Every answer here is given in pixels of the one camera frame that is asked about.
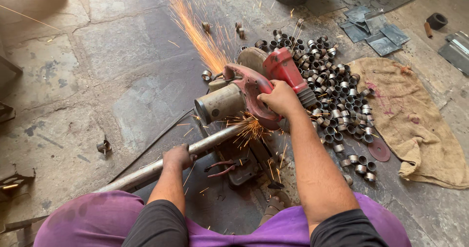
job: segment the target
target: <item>hand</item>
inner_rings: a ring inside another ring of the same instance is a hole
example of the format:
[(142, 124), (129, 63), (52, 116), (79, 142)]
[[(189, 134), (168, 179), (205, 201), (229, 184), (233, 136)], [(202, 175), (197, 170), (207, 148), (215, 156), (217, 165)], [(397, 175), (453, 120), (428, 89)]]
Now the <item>hand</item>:
[(295, 92), (286, 82), (275, 79), (270, 82), (272, 82), (274, 87), (272, 93), (261, 93), (257, 96), (258, 100), (261, 100), (274, 112), (277, 112), (287, 119), (295, 113), (304, 112), (300, 100), (298, 100)]
[(163, 167), (177, 166), (182, 170), (187, 169), (192, 165), (192, 162), (197, 159), (197, 155), (189, 155), (189, 145), (184, 143), (175, 146), (167, 152), (163, 152)]

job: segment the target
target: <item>red cutting disc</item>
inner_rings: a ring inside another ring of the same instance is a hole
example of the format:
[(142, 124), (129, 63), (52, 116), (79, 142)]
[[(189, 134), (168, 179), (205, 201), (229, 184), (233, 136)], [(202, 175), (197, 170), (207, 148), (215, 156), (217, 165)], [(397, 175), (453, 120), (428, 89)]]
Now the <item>red cutting disc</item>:
[(373, 142), (368, 144), (370, 154), (378, 161), (385, 162), (391, 157), (391, 151), (383, 138), (373, 138)]

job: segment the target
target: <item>man's right hand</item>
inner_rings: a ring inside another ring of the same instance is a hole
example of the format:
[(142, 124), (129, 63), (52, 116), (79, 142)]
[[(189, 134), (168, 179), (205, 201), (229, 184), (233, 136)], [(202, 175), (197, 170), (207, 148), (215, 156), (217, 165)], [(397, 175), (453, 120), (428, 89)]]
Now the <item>man's right hand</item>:
[(257, 96), (258, 100), (261, 100), (274, 112), (277, 112), (287, 119), (298, 112), (305, 112), (295, 92), (286, 82), (275, 79), (270, 82), (272, 82), (274, 87), (272, 93), (261, 93)]

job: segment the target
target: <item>forearm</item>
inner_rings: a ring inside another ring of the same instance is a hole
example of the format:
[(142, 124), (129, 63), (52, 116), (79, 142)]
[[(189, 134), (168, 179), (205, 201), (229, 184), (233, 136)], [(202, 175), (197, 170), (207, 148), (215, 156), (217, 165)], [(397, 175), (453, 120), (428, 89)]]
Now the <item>forearm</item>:
[(311, 233), (332, 215), (359, 206), (306, 112), (295, 113), (289, 121), (298, 193)]
[(172, 202), (184, 215), (186, 202), (182, 189), (182, 168), (176, 164), (163, 167), (160, 179), (151, 192), (148, 203), (155, 200), (168, 200)]

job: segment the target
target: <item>metal pipe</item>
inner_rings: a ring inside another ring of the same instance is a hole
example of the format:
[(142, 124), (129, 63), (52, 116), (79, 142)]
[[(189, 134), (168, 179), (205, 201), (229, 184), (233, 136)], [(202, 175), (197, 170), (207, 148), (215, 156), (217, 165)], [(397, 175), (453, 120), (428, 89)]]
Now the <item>metal pipe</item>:
[[(201, 154), (202, 152), (215, 147), (217, 144), (228, 140), (229, 138), (238, 135), (244, 130), (245, 124), (236, 124), (220, 130), (189, 146), (189, 154)], [(111, 184), (107, 184), (102, 188), (93, 191), (93, 193), (107, 192), (113, 190), (129, 190), (130, 188), (142, 184), (145, 181), (158, 178), (163, 170), (163, 160), (158, 160), (148, 166), (142, 167), (141, 169), (126, 175), (125, 177), (119, 178)]]

